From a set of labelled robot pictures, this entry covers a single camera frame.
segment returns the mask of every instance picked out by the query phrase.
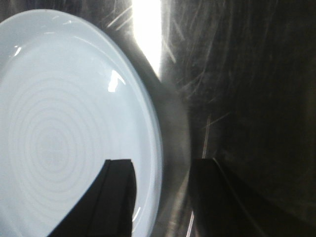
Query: black plastic piece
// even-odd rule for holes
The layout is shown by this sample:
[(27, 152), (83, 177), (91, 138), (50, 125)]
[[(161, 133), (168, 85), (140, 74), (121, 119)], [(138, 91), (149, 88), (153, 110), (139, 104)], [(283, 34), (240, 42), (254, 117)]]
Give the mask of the black plastic piece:
[(189, 179), (203, 237), (310, 237), (316, 229), (264, 199), (223, 164), (195, 159)]
[(98, 176), (49, 237), (130, 237), (136, 178), (130, 160), (106, 160)]

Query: white plate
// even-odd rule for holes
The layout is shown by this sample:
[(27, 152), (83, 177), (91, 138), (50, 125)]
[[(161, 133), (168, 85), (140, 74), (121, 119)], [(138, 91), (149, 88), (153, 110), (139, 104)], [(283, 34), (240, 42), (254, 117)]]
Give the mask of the white plate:
[(32, 10), (0, 24), (0, 235), (44, 237), (105, 159), (132, 159), (133, 236), (155, 222), (161, 138), (132, 65), (75, 16)]

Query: bright light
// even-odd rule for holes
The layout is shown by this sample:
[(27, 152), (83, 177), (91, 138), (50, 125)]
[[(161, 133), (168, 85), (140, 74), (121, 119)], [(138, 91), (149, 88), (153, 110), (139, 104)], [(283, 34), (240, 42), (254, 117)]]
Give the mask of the bright light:
[(160, 0), (133, 0), (134, 37), (159, 76), (161, 59)]
[(15, 54), (14, 54), (14, 57), (19, 54), (19, 52), (21, 51), (21, 49), (22, 49), (21, 47), (18, 47), (18, 49), (16, 50), (16, 52), (15, 52)]
[(119, 80), (125, 85), (125, 81), (123, 80), (123, 78), (120, 76), (120, 74), (115, 71), (112, 70), (111, 73), (111, 80), (109, 82), (109, 86), (108, 86), (108, 91), (109, 92), (115, 92), (115, 90), (117, 89), (117, 86), (119, 84)]

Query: concentric rings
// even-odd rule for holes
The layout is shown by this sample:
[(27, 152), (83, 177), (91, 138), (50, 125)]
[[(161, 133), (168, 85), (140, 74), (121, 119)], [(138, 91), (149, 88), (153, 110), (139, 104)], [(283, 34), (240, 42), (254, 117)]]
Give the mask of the concentric rings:
[(91, 184), (95, 162), (104, 159), (105, 144), (110, 145), (107, 133), (100, 131), (106, 120), (96, 118), (102, 113), (74, 80), (61, 72), (36, 75), (17, 90), (9, 106), (14, 174), (28, 208), (40, 218), (51, 213), (48, 221), (60, 212), (60, 203), (80, 197)]

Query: scratched metal surface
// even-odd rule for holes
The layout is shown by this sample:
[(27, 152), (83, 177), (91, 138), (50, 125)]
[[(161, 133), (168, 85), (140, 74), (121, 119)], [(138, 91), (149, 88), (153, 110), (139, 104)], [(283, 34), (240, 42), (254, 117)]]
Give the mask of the scratched metal surface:
[[(53, 8), (90, 21), (133, 50), (135, 2), (1, 0), (0, 21)], [(161, 31), (145, 2), (143, 22), (161, 40), (156, 72), (175, 85), (190, 115), (192, 157), (217, 157), (267, 199), (314, 225), (316, 2), (161, 0)], [(143, 36), (149, 45), (155, 40)], [(189, 206), (185, 199), (168, 236), (198, 236)]]

